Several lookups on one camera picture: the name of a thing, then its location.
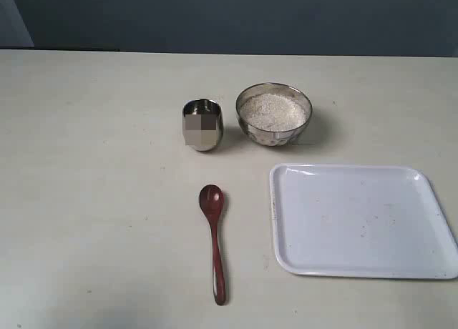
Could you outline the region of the dark red wooden spoon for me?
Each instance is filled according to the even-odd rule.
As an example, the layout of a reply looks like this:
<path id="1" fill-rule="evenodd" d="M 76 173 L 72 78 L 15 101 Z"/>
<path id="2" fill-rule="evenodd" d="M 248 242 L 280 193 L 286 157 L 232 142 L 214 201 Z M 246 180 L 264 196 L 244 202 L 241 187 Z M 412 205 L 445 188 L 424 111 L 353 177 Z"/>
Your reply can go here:
<path id="1" fill-rule="evenodd" d="M 213 254 L 213 294 L 215 303 L 222 306 L 226 302 L 223 261 L 219 248 L 218 223 L 224 208 L 223 191 L 216 185 L 206 185 L 199 194 L 199 206 L 206 217 L 211 234 Z"/>

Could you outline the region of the steel bowl with rice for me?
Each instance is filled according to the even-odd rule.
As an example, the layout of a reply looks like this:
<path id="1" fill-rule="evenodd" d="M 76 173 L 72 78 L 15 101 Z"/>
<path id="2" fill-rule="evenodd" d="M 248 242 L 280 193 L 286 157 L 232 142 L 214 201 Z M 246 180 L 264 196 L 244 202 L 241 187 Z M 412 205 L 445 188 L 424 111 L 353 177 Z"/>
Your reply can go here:
<path id="1" fill-rule="evenodd" d="M 236 99 L 238 124 L 257 144 L 283 146 L 297 139 L 313 114 L 310 99 L 286 84 L 267 82 L 244 89 Z"/>

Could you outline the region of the white plastic tray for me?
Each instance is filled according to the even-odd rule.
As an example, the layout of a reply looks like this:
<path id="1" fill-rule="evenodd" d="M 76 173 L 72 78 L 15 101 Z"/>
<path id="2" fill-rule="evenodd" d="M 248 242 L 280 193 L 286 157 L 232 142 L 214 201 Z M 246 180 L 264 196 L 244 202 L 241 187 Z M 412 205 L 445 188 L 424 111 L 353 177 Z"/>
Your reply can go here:
<path id="1" fill-rule="evenodd" d="M 410 167 L 279 164 L 270 172 L 273 248 L 294 275 L 451 280 L 457 242 Z"/>

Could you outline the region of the steel cup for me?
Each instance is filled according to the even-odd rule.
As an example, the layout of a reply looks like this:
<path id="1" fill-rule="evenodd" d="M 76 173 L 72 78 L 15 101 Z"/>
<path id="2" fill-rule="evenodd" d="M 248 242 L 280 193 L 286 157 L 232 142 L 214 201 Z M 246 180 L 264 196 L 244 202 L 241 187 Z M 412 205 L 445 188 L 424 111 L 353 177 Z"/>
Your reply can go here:
<path id="1" fill-rule="evenodd" d="M 182 134 L 185 144 L 196 151 L 215 149 L 224 134 L 223 113 L 211 99 L 194 99 L 182 108 Z"/>

